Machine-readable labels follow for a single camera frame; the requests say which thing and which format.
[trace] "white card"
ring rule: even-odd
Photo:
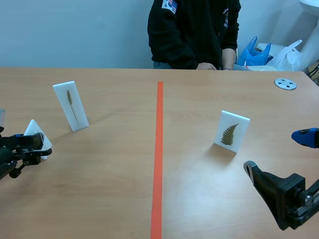
[[[43,147],[42,150],[48,150],[52,147],[52,143],[48,139],[48,137],[45,135],[43,130],[38,126],[38,124],[35,122],[35,120],[31,120],[29,123],[28,128],[26,128],[23,135],[34,135],[36,133],[43,133],[44,134],[44,141],[43,141]],[[42,159],[46,160],[48,156],[42,156]]]
[[[75,82],[65,82],[54,85],[53,88],[72,131],[77,131],[88,127],[89,123],[86,118]]]
[[[249,123],[248,118],[222,111],[215,144],[237,153]]]

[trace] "pressed fern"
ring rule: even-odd
[[[234,131],[238,124],[235,124],[231,127],[229,127],[227,130],[223,133],[223,138],[221,139],[221,142],[225,145],[232,145],[233,139],[234,139]]]

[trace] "fern leaf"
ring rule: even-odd
[[[70,92],[69,92],[69,91],[66,91],[66,94],[67,94],[67,96],[68,96],[68,101],[69,101],[70,105],[72,105],[72,98],[71,98]]]
[[[234,131],[235,128],[238,124],[232,125],[229,127],[227,130],[224,131],[223,133],[223,138],[221,142],[225,145],[232,145],[233,144],[233,139],[234,139]]]

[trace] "white wall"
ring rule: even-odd
[[[298,50],[301,50],[316,23],[317,17],[304,11],[299,0],[286,0],[271,42],[289,46],[301,39],[303,42],[297,47]]]
[[[149,68],[151,0],[2,0],[0,66]]]
[[[240,0],[238,55],[258,36],[258,42],[271,41],[286,0]]]
[[[305,12],[299,0],[240,0],[238,53],[258,36],[258,42],[288,46],[302,39],[302,49],[312,33],[317,18]]]
[[[239,53],[254,37],[306,40],[316,19],[299,0],[240,0]],[[0,66],[150,68],[153,0],[2,0]]]

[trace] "gray metal disc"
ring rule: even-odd
[[[294,81],[285,79],[285,78],[278,78],[275,80],[275,85],[281,89],[292,91],[297,88],[297,85]]]

